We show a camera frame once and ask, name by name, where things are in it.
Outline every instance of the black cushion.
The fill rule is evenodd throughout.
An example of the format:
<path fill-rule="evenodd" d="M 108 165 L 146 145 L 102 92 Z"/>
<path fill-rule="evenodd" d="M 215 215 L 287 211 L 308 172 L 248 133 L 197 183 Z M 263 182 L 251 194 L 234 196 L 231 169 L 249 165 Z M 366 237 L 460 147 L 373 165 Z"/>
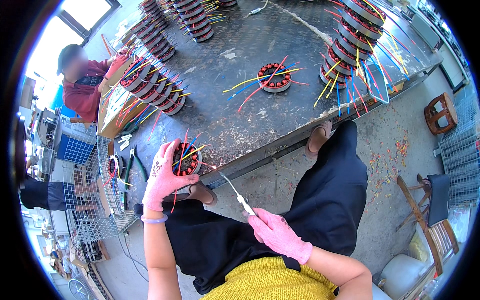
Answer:
<path fill-rule="evenodd" d="M 450 189 L 450 179 L 446 174 L 428 175 L 427 178 L 432 184 L 427 225 L 428 227 L 432 227 L 448 217 L 448 190 Z"/>

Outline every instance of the blue wire mesh panel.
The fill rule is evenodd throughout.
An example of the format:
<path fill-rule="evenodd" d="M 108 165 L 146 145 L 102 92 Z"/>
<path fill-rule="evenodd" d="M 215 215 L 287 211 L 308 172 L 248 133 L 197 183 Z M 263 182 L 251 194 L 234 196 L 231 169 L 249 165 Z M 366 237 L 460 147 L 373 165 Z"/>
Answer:
<path fill-rule="evenodd" d="M 454 97 L 458 125 L 439 143 L 445 173 L 450 177 L 450 207 L 474 203 L 480 188 L 480 112 L 475 85 Z"/>
<path fill-rule="evenodd" d="M 110 177 L 106 166 L 111 140 L 98 138 L 96 127 L 72 124 L 63 161 L 67 220 L 77 245 L 118 236 L 137 219 L 133 211 L 120 209 L 116 181 L 102 186 Z M 106 198 L 100 196 L 103 191 Z"/>

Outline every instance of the slipper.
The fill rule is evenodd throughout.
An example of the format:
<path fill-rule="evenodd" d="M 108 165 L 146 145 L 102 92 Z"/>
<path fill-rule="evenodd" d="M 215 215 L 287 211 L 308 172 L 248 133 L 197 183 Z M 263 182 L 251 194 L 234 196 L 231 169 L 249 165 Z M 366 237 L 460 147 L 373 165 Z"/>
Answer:
<path fill-rule="evenodd" d="M 210 195 L 212 195 L 213 200 L 209 203 L 204 203 L 205 205 L 207 205 L 207 206 L 215 206 L 216 205 L 216 203 L 218 202 L 218 198 L 217 198 L 216 194 L 211 189 L 207 188 L 207 186 L 204 185 L 203 182 L 201 182 L 201 181 L 199 181 L 197 183 L 194 183 L 194 184 L 192 184 L 188 187 L 188 193 L 190 195 L 192 194 L 192 192 L 190 191 L 190 188 L 192 188 L 192 186 L 194 186 L 194 185 L 198 185 L 199 187 L 205 189 Z"/>
<path fill-rule="evenodd" d="M 317 159 L 317 155 L 318 155 L 318 151 L 316 152 L 312 152 L 309 150 L 309 145 L 310 145 L 310 140 L 312 139 L 312 135 L 313 133 L 315 132 L 315 130 L 319 129 L 319 128 L 322 128 L 323 130 L 325 130 L 326 132 L 326 136 L 327 137 L 330 137 L 330 133 L 332 132 L 332 121 L 331 120 L 328 120 L 326 122 L 323 122 L 322 124 L 320 124 L 319 126 L 315 127 L 313 130 L 312 130 L 312 133 L 310 133 L 310 137 L 308 138 L 308 141 L 307 141 L 307 144 L 305 145 L 305 155 L 308 157 L 308 158 L 311 158 L 311 159 Z"/>

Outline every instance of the green-handled pliers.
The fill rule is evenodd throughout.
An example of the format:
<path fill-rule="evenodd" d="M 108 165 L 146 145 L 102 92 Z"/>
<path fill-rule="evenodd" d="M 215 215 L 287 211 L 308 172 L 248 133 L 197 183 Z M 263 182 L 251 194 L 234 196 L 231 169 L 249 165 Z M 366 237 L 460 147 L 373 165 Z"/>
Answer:
<path fill-rule="evenodd" d="M 138 168 L 140 168 L 140 171 L 142 172 L 142 175 L 144 176 L 144 180 L 145 182 L 147 182 L 148 180 L 148 176 L 147 176 L 147 173 L 145 171 L 145 168 L 144 166 L 142 165 L 142 162 L 140 161 L 140 159 L 138 158 L 138 156 L 135 155 L 135 148 L 132 148 L 130 149 L 130 160 L 128 161 L 128 164 L 127 164 L 127 169 L 125 171 L 125 182 L 126 183 L 129 183 L 128 182 L 128 175 L 130 173 L 130 168 L 132 167 L 132 161 L 134 161 L 137 163 L 138 165 Z"/>

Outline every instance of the metal workbench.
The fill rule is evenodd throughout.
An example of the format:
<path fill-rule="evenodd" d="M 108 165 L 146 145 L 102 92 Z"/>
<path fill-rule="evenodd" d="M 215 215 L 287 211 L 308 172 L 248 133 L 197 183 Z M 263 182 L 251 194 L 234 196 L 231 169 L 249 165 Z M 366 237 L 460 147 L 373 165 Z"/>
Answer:
<path fill-rule="evenodd" d="M 313 104 L 325 87 L 319 79 L 319 68 L 326 53 L 328 37 L 335 39 L 337 22 L 325 9 L 338 12 L 331 2 L 324 1 L 288 1 L 274 0 L 259 14 L 245 16 L 258 6 L 259 2 L 239 1 L 238 5 L 219 10 L 227 20 L 212 25 L 215 34 L 206 42 L 195 43 L 182 35 L 175 25 L 167 29 L 176 45 L 176 53 L 167 62 L 171 74 L 180 73 L 184 84 L 189 85 L 187 105 L 173 117 L 160 116 L 152 138 L 147 142 L 155 118 L 150 117 L 139 131 L 130 139 L 130 145 L 137 146 L 137 154 L 147 171 L 152 159 L 162 143 L 183 138 L 189 128 L 189 141 L 202 133 L 196 145 L 211 144 L 202 151 L 204 162 L 221 167 L 232 178 L 244 175 L 262 165 L 279 158 L 305 144 L 310 130 L 324 120 L 338 116 L 336 93 L 328 99 L 323 97 L 313 108 Z M 415 45 L 388 20 L 384 27 L 394 34 L 420 60 L 416 61 L 402 48 L 397 52 L 402 55 L 410 81 L 407 81 L 396 66 L 381 52 L 379 59 L 388 70 L 395 84 L 404 83 L 401 92 L 421 83 L 442 62 L 438 53 L 432 53 L 422 39 L 408 25 L 407 21 L 386 11 L 415 41 Z M 310 85 L 292 84 L 285 92 L 270 94 L 259 91 L 238 112 L 245 98 L 258 86 L 236 95 L 230 101 L 227 98 L 238 89 L 223 94 L 222 91 L 236 84 L 256 77 L 259 69 L 273 62 L 281 62 L 289 55 L 285 65 L 299 61 L 299 67 L 306 67 L 294 74 L 292 79 Z M 365 85 L 359 77 L 354 80 L 364 100 L 369 97 Z M 341 103 L 345 104 L 345 90 L 340 90 Z M 394 101 L 397 93 L 391 95 Z M 356 97 L 357 106 L 361 104 Z M 369 109 L 379 106 L 374 103 Z M 342 107 L 342 120 L 357 117 L 350 105 Z M 129 157 L 129 148 L 120 152 L 124 158 Z M 202 166 L 201 179 L 211 188 L 224 182 L 216 172 L 208 173 Z M 130 181 L 134 188 L 128 192 L 129 209 L 133 203 L 142 199 L 146 183 L 139 176 L 136 166 L 132 167 Z"/>

